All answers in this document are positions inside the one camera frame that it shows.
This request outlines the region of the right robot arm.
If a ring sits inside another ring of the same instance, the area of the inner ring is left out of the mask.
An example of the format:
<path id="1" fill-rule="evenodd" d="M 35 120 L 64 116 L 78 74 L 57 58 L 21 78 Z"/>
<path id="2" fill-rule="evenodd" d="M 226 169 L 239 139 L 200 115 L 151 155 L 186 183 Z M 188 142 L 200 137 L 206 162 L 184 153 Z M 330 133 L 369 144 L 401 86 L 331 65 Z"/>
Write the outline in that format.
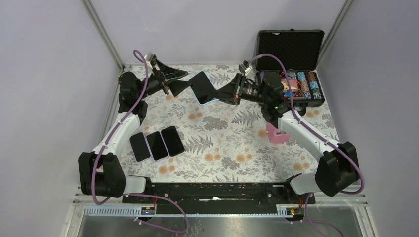
<path id="1" fill-rule="evenodd" d="M 271 137 L 289 135 L 317 160 L 315 172 L 289 178 L 290 186 L 283 190 L 284 199 L 298 202 L 303 194 L 323 192 L 333 197 L 338 193 L 358 194 L 365 187 L 356 148 L 350 142 L 340 143 L 308 124 L 294 110 L 293 102 L 283 96 L 284 85 L 276 73 L 268 73 L 260 85 L 248 83 L 236 74 L 230 83 L 218 89 L 220 101 L 239 105 L 242 99 L 256 102 L 265 121 L 274 127 Z"/>

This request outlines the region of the phone in lilac case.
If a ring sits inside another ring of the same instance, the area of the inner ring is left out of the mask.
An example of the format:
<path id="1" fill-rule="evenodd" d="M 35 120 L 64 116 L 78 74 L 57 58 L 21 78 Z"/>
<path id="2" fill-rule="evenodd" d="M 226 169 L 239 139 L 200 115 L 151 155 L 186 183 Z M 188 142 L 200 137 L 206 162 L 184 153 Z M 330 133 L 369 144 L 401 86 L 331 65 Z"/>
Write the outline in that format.
<path id="1" fill-rule="evenodd" d="M 169 157 L 166 144 L 159 131 L 148 134 L 146 139 L 154 161 L 160 161 Z"/>

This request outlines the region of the playing cards deck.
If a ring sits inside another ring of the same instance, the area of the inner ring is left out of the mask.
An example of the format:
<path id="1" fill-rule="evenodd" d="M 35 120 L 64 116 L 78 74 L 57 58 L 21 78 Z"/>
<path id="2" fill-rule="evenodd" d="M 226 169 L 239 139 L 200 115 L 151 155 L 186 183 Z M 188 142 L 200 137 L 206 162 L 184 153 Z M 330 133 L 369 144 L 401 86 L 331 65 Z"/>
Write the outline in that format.
<path id="1" fill-rule="evenodd" d="M 282 80 L 282 84 L 284 86 L 283 92 L 289 92 L 289 90 L 291 92 L 298 92 L 299 90 L 298 81 L 295 79 L 290 79 L 289 82 L 284 79 Z"/>

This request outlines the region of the light blue phone case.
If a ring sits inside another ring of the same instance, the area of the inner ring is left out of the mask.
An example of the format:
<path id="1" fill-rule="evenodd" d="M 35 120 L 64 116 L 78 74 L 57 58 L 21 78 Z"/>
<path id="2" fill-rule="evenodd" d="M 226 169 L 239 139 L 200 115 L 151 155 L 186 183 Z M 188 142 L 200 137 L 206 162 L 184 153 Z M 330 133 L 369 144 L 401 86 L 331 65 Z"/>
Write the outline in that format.
<path id="1" fill-rule="evenodd" d="M 219 99 L 218 98 L 209 99 L 209 98 L 199 97 L 197 98 L 197 101 L 200 106 L 206 106 L 207 104 L 219 101 Z"/>

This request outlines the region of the phone in black case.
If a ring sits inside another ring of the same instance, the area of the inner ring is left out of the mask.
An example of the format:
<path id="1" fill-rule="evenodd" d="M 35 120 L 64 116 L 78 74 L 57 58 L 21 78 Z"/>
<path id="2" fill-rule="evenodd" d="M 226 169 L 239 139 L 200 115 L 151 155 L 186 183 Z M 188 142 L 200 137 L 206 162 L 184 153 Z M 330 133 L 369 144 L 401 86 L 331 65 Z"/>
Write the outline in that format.
<path id="1" fill-rule="evenodd" d="M 161 135 L 171 157 L 185 152 L 185 147 L 175 126 L 163 129 Z"/>

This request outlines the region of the pink box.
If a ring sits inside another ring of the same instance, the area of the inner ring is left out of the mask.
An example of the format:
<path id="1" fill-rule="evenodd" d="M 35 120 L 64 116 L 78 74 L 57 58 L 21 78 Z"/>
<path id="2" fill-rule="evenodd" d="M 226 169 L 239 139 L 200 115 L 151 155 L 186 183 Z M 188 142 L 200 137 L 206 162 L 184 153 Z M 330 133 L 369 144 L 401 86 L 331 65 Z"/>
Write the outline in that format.
<path id="1" fill-rule="evenodd" d="M 278 128 L 273 126 L 271 123 L 265 124 L 265 129 L 267 132 L 267 137 L 270 143 L 272 144 L 279 144 L 279 143 L 286 143 L 290 139 L 290 135 L 280 131 Z"/>

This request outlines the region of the black poker chip case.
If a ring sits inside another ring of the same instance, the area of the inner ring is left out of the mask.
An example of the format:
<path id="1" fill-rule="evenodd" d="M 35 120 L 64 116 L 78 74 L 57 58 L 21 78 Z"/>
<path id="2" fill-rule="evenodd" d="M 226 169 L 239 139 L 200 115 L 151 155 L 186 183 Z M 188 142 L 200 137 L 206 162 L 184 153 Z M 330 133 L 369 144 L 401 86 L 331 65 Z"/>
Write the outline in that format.
<path id="1" fill-rule="evenodd" d="M 298 81 L 298 92 L 284 92 L 284 98 L 292 98 L 295 110 L 305 115 L 307 108 L 319 107 L 324 93 L 316 73 L 320 49 L 324 38 L 323 30 L 261 30 L 257 34 L 256 77 L 261 80 L 273 72 L 281 80 Z"/>

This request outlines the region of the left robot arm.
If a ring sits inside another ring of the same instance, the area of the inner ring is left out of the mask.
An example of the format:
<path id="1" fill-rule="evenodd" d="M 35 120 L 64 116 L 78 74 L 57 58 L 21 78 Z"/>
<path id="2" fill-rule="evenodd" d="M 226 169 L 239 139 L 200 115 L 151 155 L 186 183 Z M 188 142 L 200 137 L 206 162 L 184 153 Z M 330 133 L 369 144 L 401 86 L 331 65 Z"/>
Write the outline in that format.
<path id="1" fill-rule="evenodd" d="M 118 77 L 117 118 L 103 140 L 91 152 L 83 152 L 78 158 L 84 195 L 119 198 L 134 193 L 142 203 L 153 198 L 153 190 L 146 185 L 146 178 L 125 174 L 119 157 L 146 117 L 148 105 L 144 98 L 159 91 L 177 96 L 190 83 L 182 81 L 188 75 L 187 71 L 162 63 L 155 54 L 140 56 L 139 60 L 145 65 L 144 80 L 131 71 Z"/>

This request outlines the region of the floral tablecloth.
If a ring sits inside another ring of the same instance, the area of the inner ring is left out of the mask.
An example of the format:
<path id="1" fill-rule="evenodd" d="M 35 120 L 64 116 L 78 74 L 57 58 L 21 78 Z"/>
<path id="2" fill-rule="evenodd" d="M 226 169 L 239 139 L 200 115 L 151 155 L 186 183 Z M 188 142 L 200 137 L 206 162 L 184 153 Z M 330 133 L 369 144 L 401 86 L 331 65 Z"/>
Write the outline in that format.
<path id="1" fill-rule="evenodd" d="M 175 126 L 185 151 L 160 161 L 136 161 L 127 145 L 119 161 L 128 175 L 154 182 L 281 182 L 316 170 L 315 158 L 295 139 L 269 142 L 256 103 L 200 105 L 192 90 L 146 98 L 147 116 L 138 132 L 148 135 Z"/>

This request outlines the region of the phone in purple case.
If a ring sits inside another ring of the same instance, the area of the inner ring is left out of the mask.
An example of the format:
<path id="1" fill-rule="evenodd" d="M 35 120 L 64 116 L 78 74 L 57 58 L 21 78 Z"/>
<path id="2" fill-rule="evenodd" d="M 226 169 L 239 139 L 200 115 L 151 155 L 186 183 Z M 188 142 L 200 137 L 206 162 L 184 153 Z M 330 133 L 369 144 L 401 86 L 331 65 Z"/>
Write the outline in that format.
<path id="1" fill-rule="evenodd" d="M 137 162 L 143 162 L 152 157 L 144 133 L 140 132 L 132 135 L 129 142 L 132 147 L 134 158 Z"/>

